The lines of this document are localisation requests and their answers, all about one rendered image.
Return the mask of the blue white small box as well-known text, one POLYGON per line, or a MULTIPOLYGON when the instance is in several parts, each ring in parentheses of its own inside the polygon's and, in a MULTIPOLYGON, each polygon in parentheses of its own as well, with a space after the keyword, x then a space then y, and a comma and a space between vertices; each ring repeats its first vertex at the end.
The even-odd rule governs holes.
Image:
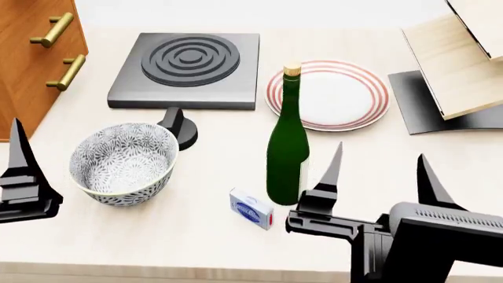
POLYGON ((261 200, 252 197, 243 190, 233 188, 229 192, 232 211, 264 230, 269 230, 274 223, 274 209, 261 200))

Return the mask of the dark grey stove plate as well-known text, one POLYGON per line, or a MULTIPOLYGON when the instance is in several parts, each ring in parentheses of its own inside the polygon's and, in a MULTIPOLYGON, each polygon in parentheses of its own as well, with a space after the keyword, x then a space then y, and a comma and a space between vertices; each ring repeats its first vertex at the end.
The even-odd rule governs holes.
POLYGON ((112 84, 109 108, 254 110, 257 33, 142 32, 112 84))

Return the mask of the wooden rack black base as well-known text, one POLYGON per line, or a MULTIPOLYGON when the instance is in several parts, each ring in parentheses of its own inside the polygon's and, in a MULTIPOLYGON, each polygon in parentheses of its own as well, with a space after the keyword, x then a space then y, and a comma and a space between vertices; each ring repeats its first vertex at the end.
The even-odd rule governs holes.
POLYGON ((503 0, 444 0, 402 29, 418 69, 388 76, 409 134, 503 130, 503 0))

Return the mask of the white grey patterned bowl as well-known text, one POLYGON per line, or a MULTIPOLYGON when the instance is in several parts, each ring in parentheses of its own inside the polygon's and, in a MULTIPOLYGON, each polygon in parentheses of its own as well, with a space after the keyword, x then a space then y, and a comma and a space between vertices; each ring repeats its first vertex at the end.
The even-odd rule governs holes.
POLYGON ((165 188, 179 152, 177 138, 160 125, 116 124, 75 148, 69 174, 97 202, 130 207, 151 200, 165 188))

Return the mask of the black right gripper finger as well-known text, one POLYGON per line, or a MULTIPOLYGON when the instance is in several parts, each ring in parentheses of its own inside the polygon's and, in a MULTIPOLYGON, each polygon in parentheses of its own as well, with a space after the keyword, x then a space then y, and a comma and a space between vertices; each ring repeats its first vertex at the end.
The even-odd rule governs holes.
POLYGON ((417 196, 420 204, 467 211, 450 197, 423 153, 417 159, 417 196))
POLYGON ((332 216, 338 198, 338 178, 343 157, 343 143, 339 143, 332 161, 319 183, 311 190, 304 190, 296 210, 320 216, 332 216))

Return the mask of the wooden cabinet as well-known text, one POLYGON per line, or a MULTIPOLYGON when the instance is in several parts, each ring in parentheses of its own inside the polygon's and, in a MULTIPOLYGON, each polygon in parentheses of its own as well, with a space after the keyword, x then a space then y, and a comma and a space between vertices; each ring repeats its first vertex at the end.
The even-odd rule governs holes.
POLYGON ((0 0, 0 142, 7 142, 13 119, 32 136, 63 92, 47 87, 68 70, 65 58, 87 56, 88 48, 75 0, 0 0), (51 16, 72 13, 73 21, 49 48, 30 44, 44 37, 51 16))

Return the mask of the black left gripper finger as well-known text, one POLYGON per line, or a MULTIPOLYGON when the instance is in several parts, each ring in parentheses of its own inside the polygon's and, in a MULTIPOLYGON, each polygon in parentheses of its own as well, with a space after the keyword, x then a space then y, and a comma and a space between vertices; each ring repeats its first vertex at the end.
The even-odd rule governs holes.
POLYGON ((0 176, 2 204, 19 204, 37 201, 40 183, 35 168, 35 157, 31 151, 22 123, 13 119, 9 138, 9 162, 0 176))

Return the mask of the green wine bottle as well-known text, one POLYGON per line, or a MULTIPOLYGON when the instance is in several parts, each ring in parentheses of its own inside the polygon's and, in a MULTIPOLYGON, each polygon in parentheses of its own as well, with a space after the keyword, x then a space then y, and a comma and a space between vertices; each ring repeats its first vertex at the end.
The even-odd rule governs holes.
POLYGON ((300 63, 289 63, 283 68, 281 114, 266 151, 266 192, 275 204, 283 206, 298 202, 303 169, 310 156, 299 115, 301 70, 300 63))

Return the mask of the black stove knob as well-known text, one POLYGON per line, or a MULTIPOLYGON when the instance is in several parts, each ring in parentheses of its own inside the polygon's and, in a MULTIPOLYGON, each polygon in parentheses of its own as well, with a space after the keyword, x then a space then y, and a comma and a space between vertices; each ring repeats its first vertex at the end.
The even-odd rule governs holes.
POLYGON ((168 108, 158 125, 168 129, 176 137, 181 151, 190 148, 198 139, 196 124, 184 116, 181 108, 168 108))

